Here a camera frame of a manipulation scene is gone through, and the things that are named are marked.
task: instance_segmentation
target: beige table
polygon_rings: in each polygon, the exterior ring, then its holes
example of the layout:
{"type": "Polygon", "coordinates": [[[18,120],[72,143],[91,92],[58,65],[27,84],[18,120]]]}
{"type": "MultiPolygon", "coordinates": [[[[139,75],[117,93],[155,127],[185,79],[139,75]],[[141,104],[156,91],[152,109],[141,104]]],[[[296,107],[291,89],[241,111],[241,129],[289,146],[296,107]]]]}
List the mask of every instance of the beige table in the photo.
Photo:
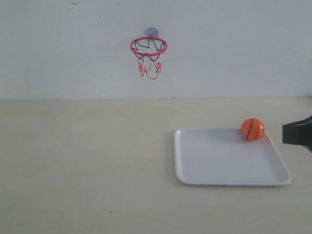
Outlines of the beige table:
{"type": "Polygon", "coordinates": [[[0,102],[1,234],[311,234],[312,154],[282,124],[312,100],[0,102]],[[257,117],[292,174],[281,187],[195,187],[173,132],[257,117]]]}

